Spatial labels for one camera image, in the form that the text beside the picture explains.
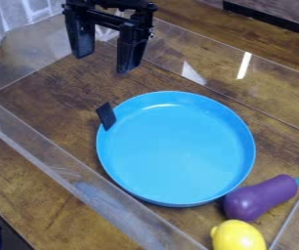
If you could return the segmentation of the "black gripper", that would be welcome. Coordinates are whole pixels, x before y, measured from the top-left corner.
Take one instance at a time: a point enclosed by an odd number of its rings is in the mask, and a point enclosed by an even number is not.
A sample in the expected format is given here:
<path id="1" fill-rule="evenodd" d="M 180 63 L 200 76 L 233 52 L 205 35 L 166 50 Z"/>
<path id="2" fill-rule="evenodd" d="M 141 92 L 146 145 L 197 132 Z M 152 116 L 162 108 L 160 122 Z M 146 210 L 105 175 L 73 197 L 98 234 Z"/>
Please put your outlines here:
<path id="1" fill-rule="evenodd" d="M 81 59 L 93 53 L 92 26 L 98 24 L 120 30 L 117 72 L 134 69 L 141 64 L 157 11 L 150 0 L 65 0 L 62 8 L 74 57 Z"/>

